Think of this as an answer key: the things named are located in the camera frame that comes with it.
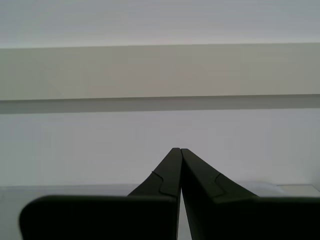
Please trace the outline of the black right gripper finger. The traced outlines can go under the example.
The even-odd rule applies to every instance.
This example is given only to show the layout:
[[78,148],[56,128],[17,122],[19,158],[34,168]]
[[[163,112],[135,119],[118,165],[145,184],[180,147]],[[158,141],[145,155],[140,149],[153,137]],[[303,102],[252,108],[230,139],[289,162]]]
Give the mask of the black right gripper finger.
[[320,200],[260,197],[182,149],[181,190],[194,240],[318,240]]
[[181,196],[181,150],[173,148],[126,196],[49,195],[19,215],[25,240],[175,240]]

